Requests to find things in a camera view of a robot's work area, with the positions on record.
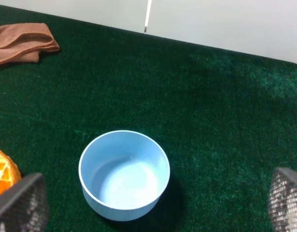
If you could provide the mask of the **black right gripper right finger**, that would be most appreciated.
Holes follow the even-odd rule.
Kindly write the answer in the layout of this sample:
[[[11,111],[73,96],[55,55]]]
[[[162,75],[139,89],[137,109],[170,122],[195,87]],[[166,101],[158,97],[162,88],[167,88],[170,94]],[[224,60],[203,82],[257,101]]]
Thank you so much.
[[[297,232],[297,172],[275,168],[269,189],[268,213],[275,232]]]

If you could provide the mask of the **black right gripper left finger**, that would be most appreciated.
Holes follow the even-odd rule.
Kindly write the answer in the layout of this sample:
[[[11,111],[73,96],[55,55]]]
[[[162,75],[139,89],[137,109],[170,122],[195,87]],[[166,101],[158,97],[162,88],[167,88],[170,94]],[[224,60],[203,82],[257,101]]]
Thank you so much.
[[[0,195],[0,232],[43,232],[48,200],[42,173],[26,175]]]

